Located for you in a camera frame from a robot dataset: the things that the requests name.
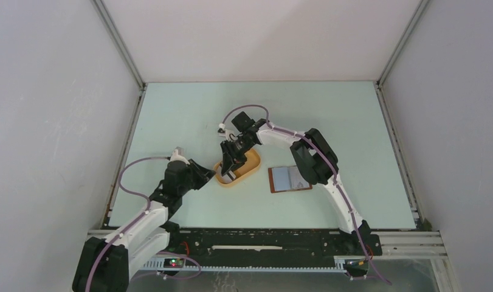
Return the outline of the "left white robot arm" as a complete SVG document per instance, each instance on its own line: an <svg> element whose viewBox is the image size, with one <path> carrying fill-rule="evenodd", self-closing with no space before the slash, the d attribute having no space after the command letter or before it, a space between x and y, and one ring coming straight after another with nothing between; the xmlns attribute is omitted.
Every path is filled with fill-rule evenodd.
<svg viewBox="0 0 493 292"><path fill-rule="evenodd" d="M199 190L215 171L192 159L166 158L164 178L137 217L105 237L84 243L74 275L73 291L126 291L133 276L158 252L176 252L180 236L170 218L181 207L183 196Z"/></svg>

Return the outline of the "orange plastic card tray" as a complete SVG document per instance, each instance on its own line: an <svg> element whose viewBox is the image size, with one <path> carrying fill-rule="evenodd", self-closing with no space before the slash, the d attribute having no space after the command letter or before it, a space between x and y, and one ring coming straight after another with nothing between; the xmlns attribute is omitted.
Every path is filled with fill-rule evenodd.
<svg viewBox="0 0 493 292"><path fill-rule="evenodd" d="M216 172L215 178L218 184L222 187L233 187L239 183L243 183L246 178L253 175L261 166L261 157L255 149L246 152L247 162L238 170L234 171L237 178L233 182L226 184L221 175L221 162L215 164L213 170Z"/></svg>

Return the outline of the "brown leather card holder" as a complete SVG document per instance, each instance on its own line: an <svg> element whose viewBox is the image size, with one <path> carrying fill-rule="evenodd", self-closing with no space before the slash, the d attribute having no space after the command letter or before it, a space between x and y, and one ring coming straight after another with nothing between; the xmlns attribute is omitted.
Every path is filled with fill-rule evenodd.
<svg viewBox="0 0 493 292"><path fill-rule="evenodd" d="M312 185L300 174L296 165L268 169L271 193L311 190Z"/></svg>

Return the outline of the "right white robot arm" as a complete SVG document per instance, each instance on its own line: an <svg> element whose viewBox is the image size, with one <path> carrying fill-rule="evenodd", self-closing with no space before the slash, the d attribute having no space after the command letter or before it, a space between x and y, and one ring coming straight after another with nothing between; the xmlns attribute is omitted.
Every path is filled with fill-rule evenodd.
<svg viewBox="0 0 493 292"><path fill-rule="evenodd" d="M256 145L288 149L302 178L310 185L323 186L329 193L339 229L344 234L343 249L349 254L358 254L366 247L371 228L346 194L337 165L339 160L319 130L289 130L274 125L268 119L255 121L243 111L232 119L232 124L239 131L237 135L224 123L218 126L219 135L224 137L220 143L222 175L231 174L246 165L246 153Z"/></svg>

